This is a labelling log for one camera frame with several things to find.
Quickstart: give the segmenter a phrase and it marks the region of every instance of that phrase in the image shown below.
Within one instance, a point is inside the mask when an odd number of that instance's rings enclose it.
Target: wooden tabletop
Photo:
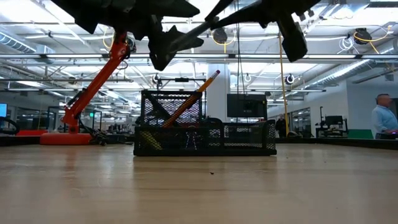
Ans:
[[[398,223],[398,151],[278,144],[273,157],[0,147],[0,223]]]

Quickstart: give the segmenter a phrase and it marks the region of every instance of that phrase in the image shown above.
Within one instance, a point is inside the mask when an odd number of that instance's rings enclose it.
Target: black mesh basket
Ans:
[[[275,121],[236,124],[203,121],[198,127],[136,127],[136,156],[276,155]]]
[[[174,122],[173,126],[194,124],[202,119],[201,93],[194,91],[141,91],[141,126],[162,126],[191,96],[198,98]]]

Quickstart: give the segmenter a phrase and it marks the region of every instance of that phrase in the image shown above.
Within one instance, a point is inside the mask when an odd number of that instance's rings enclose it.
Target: blue shirt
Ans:
[[[389,108],[380,105],[372,111],[372,124],[377,133],[398,129],[398,120],[395,114]]]

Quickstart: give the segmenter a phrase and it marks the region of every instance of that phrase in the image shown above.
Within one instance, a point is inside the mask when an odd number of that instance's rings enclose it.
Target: white column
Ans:
[[[206,114],[211,118],[218,118],[222,122],[230,122],[226,116],[226,95],[229,93],[229,76],[231,75],[227,64],[209,64],[207,77],[217,70],[220,74],[207,88]]]

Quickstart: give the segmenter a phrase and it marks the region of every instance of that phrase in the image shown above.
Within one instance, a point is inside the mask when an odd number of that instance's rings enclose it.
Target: person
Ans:
[[[275,129],[277,130],[280,138],[286,137],[286,120],[283,114],[279,115],[279,119],[275,124]]]
[[[381,139],[384,134],[398,132],[398,120],[389,109],[392,100],[388,94],[380,94],[376,98],[377,106],[372,111],[372,124],[376,129],[376,139]]]

